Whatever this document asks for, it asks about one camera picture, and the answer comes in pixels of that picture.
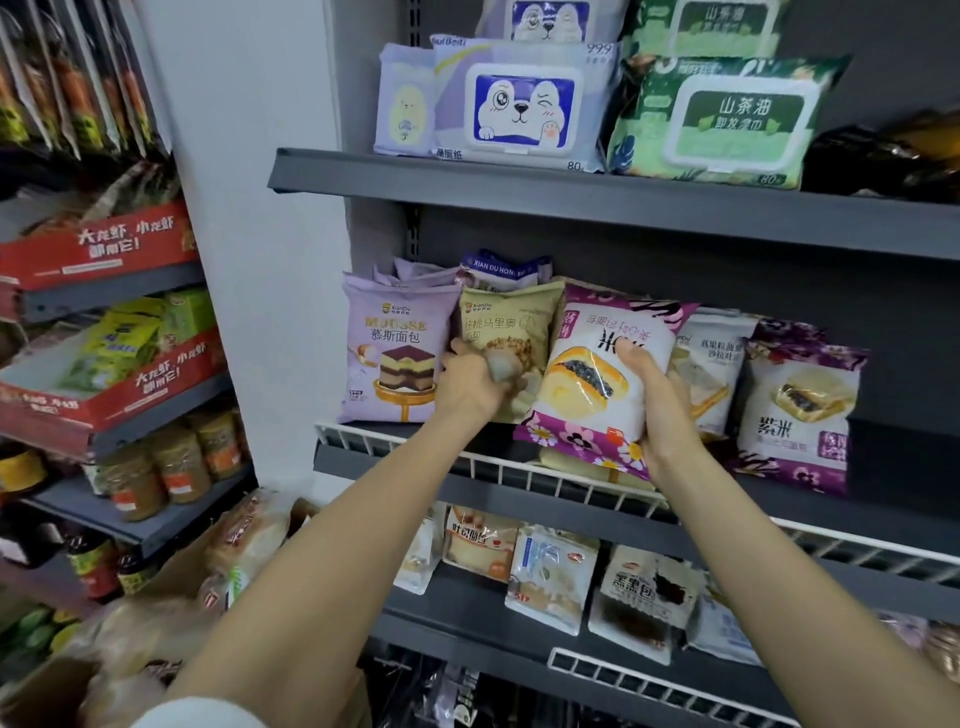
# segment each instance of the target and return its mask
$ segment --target dog face graphic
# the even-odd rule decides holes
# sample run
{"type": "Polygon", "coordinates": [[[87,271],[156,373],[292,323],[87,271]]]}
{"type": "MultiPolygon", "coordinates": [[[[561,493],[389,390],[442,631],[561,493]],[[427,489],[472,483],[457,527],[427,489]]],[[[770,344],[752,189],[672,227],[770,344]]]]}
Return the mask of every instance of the dog face graphic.
{"type": "Polygon", "coordinates": [[[540,81],[524,92],[532,82],[497,79],[477,112],[479,136],[494,140],[502,136],[523,137],[544,148],[560,146],[566,115],[560,106],[560,91],[552,81],[540,81]]]}

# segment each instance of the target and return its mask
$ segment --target left hand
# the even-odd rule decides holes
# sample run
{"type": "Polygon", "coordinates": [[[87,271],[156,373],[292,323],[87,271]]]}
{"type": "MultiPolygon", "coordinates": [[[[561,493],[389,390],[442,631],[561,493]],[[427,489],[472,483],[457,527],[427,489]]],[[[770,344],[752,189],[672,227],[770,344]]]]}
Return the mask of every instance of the left hand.
{"type": "Polygon", "coordinates": [[[471,418],[482,426],[496,414],[513,383],[494,382],[487,359],[463,339],[451,341],[450,348],[453,352],[440,357],[444,372],[437,383],[436,412],[471,418]]]}

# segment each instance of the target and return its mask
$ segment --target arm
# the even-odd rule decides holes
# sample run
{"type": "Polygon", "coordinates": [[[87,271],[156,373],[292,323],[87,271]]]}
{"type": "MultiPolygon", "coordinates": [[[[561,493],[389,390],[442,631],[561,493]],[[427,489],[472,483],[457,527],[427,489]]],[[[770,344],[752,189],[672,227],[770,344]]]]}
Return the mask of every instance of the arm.
{"type": "Polygon", "coordinates": [[[653,481],[800,722],[955,725],[960,691],[770,521],[703,447],[680,388],[647,352],[620,342],[617,353],[646,390],[644,454],[653,481]]]}
{"type": "Polygon", "coordinates": [[[303,528],[244,592],[168,699],[247,708],[271,728],[332,723],[407,548],[457,456],[509,384],[455,339],[436,410],[303,528]]]}

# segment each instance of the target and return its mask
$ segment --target bread illustration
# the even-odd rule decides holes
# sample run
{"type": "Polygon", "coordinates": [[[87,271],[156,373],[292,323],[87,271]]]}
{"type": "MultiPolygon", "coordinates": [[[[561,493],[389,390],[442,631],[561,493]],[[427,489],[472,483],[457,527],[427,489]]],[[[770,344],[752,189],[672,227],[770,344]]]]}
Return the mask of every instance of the bread illustration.
{"type": "Polygon", "coordinates": [[[607,409],[609,400],[626,397],[630,384],[614,366],[584,347],[573,347],[547,367],[540,400],[567,420],[580,420],[607,409]]]}

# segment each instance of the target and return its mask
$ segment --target right hand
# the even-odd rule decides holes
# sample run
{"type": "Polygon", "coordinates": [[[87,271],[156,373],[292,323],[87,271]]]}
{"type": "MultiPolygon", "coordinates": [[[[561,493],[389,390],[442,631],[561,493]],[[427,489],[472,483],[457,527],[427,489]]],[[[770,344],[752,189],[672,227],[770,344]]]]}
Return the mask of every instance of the right hand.
{"type": "Polygon", "coordinates": [[[655,485],[668,482],[693,456],[706,453],[690,417],[690,389],[676,372],[664,374],[654,357],[626,337],[616,342],[616,355],[643,381],[646,428],[643,460],[655,485]]]}

